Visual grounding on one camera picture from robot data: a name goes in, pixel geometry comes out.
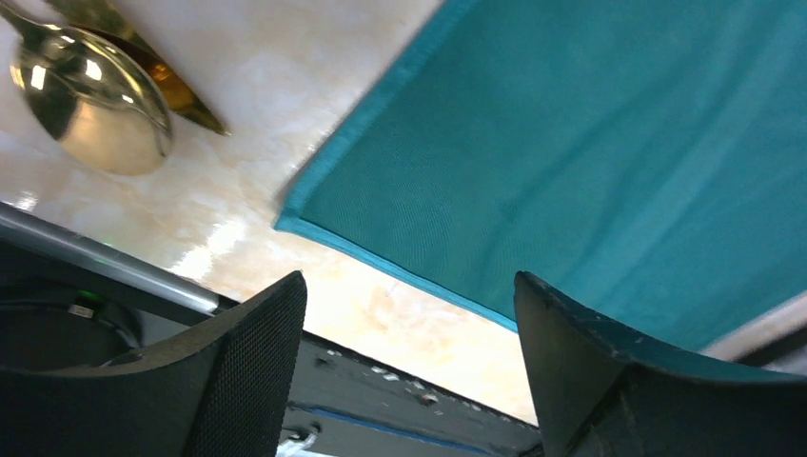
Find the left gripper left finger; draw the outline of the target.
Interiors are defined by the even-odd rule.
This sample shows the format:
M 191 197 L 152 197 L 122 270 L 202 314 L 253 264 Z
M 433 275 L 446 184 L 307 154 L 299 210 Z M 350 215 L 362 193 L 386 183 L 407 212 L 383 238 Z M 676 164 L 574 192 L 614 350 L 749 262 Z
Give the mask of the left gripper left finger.
M 101 366 L 1 371 L 5 456 L 271 456 L 307 290 L 289 273 L 242 304 Z

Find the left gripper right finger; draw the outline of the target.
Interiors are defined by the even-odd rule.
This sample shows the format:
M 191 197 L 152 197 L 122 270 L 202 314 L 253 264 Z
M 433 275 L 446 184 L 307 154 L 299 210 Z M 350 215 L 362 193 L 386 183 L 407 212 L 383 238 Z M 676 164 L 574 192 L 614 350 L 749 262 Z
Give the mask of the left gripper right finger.
M 521 271 L 514 306 L 548 456 L 802 456 L 804 377 L 710 358 Z

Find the teal cloth napkin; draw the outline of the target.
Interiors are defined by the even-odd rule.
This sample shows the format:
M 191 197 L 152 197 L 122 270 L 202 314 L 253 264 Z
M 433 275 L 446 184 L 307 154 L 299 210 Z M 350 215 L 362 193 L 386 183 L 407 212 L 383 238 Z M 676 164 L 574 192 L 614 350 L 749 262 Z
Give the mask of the teal cloth napkin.
M 806 5 L 448 1 L 275 227 L 508 329 L 529 271 L 705 348 L 806 289 Z

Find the gold spoon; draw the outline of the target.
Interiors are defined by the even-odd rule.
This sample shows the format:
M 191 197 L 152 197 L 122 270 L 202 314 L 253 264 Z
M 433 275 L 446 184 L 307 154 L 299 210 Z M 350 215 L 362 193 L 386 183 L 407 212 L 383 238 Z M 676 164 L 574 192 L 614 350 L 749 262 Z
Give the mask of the gold spoon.
M 39 22 L 7 1 L 1 16 L 19 36 L 11 79 L 65 152 L 126 176 L 166 162 L 174 139 L 170 110 L 133 59 L 96 33 Z

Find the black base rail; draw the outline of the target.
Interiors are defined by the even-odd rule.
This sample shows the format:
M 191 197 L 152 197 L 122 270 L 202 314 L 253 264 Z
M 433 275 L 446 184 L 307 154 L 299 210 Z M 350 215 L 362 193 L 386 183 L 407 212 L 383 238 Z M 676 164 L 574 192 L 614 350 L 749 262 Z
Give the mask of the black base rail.
M 1 208 L 1 371 L 101 366 L 240 304 Z M 303 330 L 271 456 L 542 453 L 537 427 Z

